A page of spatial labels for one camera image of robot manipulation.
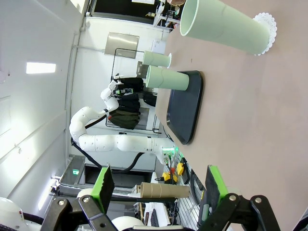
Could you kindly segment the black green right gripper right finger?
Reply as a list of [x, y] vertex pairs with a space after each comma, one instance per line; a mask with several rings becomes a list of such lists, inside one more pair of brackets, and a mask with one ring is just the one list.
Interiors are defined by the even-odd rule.
[[210, 215], [200, 224], [199, 231], [225, 231], [231, 224], [240, 224], [244, 231], [279, 231], [280, 226], [267, 197], [250, 199], [228, 192], [217, 166], [207, 167], [206, 204]]

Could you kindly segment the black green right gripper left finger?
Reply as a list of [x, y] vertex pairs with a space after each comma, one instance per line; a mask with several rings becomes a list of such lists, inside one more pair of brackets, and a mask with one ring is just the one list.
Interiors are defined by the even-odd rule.
[[53, 200], [43, 221], [44, 231], [76, 231], [88, 224], [93, 231], [114, 231], [107, 216], [115, 184], [110, 167], [103, 167], [89, 194], [73, 202], [59, 197]]

